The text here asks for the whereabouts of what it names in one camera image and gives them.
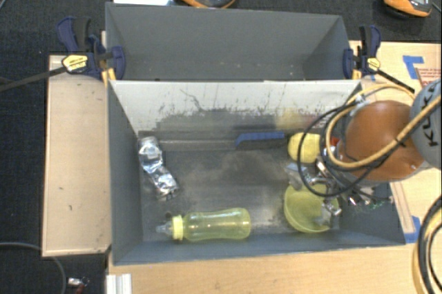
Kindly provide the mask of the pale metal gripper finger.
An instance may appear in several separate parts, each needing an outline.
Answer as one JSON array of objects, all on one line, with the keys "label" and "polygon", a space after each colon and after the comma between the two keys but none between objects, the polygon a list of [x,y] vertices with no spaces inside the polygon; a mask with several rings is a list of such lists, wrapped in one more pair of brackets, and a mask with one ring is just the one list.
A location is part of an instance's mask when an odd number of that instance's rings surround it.
[{"label": "pale metal gripper finger", "polygon": [[294,190],[301,190],[304,183],[300,177],[297,165],[295,165],[295,163],[287,164],[285,166],[285,172],[287,173],[289,185],[292,186]]},{"label": "pale metal gripper finger", "polygon": [[334,219],[340,216],[342,208],[339,206],[336,198],[326,198],[323,200],[320,207],[320,215],[316,218],[316,223],[319,226],[331,227],[334,223]]}]

